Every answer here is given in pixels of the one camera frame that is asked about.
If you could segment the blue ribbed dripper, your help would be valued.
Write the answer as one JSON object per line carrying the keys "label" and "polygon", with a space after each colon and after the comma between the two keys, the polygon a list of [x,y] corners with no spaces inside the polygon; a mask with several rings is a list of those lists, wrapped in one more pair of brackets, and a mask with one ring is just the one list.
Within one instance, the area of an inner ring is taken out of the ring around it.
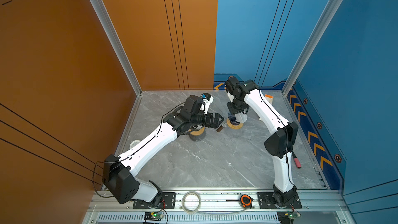
{"label": "blue ribbed dripper", "polygon": [[228,119],[229,119],[231,124],[238,125],[238,121],[236,120],[235,115],[229,115]]}

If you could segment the grey glass carafe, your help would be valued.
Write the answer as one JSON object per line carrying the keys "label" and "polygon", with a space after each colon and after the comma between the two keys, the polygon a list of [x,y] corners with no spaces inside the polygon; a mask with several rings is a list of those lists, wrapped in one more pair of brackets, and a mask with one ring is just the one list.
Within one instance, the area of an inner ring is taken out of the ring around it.
{"label": "grey glass carafe", "polygon": [[188,136],[189,136],[190,140],[198,142],[198,141],[205,139],[206,132],[203,132],[201,134],[189,133]]}

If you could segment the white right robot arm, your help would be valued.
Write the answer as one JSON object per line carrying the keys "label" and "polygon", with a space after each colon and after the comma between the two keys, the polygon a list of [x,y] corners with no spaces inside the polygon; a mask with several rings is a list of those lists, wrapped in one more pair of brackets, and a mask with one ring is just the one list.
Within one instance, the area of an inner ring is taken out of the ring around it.
{"label": "white right robot arm", "polygon": [[230,102],[227,103],[231,122],[246,122],[249,109],[255,111],[270,132],[264,147],[272,156],[275,172],[273,203],[279,208],[293,206],[299,199],[293,183],[291,158],[299,126],[284,118],[261,92],[252,80],[240,82],[231,77],[226,82]]}

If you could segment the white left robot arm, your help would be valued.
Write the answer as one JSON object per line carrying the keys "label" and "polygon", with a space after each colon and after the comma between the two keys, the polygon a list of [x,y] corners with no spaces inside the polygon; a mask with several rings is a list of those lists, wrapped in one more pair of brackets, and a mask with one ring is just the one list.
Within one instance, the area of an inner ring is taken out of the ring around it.
{"label": "white left robot arm", "polygon": [[153,181],[135,178],[143,166],[163,147],[195,127],[217,129],[224,118],[219,113],[185,115],[169,113],[161,124],[132,149],[115,156],[110,154],[103,162],[103,184],[115,199],[124,204],[130,200],[142,200],[153,206],[161,201],[162,190]]}

